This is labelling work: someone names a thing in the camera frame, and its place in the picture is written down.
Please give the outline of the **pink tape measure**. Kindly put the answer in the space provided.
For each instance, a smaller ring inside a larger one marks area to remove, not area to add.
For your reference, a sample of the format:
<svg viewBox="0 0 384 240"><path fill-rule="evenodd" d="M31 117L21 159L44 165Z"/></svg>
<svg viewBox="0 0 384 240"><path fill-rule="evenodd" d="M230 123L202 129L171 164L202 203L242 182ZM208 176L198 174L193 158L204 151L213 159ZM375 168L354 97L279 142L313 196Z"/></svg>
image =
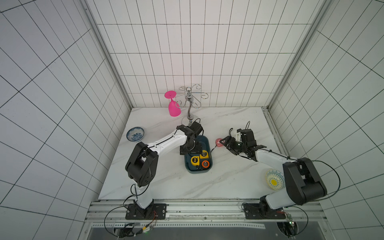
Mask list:
<svg viewBox="0 0 384 240"><path fill-rule="evenodd" d="M218 139L216 139L216 141L215 141L215 146L211 149L211 151L213 151L213 150L216 149L216 148L221 148L221 147L224 146L224 145L221 143L221 140L222 140L222 138L218 138Z"/></svg>

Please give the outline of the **teal plastic storage box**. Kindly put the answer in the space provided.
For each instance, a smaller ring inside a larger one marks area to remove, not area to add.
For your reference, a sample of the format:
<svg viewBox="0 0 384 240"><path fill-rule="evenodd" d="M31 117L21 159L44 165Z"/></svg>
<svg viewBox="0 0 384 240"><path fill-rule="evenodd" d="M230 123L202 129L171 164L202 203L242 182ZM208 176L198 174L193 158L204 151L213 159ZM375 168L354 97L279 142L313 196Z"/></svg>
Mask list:
<svg viewBox="0 0 384 240"><path fill-rule="evenodd" d="M213 166L213 159L209 140L205 136L198 136L197 140L202 146L201 154L187 154L184 156L185 167L191 174L208 172Z"/></svg>

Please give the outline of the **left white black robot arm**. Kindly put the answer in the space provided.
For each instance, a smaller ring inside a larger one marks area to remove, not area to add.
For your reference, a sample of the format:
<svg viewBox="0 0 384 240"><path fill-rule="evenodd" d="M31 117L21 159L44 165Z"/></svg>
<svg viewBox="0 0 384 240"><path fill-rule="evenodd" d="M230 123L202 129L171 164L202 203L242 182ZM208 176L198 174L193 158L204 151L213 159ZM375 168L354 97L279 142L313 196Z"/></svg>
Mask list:
<svg viewBox="0 0 384 240"><path fill-rule="evenodd" d="M135 204L140 209L148 209L154 201L150 193L143 188L154 179L159 158L176 148L179 148L181 156L201 154L203 147L197 137L202 131L202 125L193 122L191 126L177 126L174 132L153 143L139 142L136 144L125 169L139 190L135 194Z"/></svg>

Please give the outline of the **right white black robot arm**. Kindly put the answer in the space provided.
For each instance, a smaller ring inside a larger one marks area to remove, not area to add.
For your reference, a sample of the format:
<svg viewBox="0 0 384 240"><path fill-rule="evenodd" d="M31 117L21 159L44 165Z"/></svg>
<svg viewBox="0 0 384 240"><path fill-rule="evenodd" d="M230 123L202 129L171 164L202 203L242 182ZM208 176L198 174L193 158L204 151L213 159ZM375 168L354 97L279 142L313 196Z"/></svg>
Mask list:
<svg viewBox="0 0 384 240"><path fill-rule="evenodd" d="M268 150L258 145L250 129L238 129L236 136L220 140L232 154L268 165L281 173L282 189L260 198L263 210L278 210L293 205L303 205L318 200L328 194L314 163L308 158L296 159Z"/></svg>

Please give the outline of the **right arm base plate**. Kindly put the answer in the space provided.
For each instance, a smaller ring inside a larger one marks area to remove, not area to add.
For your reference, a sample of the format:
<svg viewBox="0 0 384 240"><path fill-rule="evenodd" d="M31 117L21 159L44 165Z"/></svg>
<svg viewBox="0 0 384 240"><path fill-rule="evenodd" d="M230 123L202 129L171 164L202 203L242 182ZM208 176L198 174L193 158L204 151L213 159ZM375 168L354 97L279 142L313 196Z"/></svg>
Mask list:
<svg viewBox="0 0 384 240"><path fill-rule="evenodd" d="M264 204L242 203L242 209L247 220L284 220L286 215L281 209L272 210Z"/></svg>

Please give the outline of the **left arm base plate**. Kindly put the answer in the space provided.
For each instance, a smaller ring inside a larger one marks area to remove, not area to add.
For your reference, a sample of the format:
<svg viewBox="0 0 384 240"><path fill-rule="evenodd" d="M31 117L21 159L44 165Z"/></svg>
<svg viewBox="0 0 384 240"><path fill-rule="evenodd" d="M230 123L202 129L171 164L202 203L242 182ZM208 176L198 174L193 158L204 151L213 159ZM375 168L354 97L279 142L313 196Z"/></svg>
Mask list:
<svg viewBox="0 0 384 240"><path fill-rule="evenodd" d="M151 203L143 209L138 204L129 204L127 207L126 220L164 220L167 213L167 204Z"/></svg>

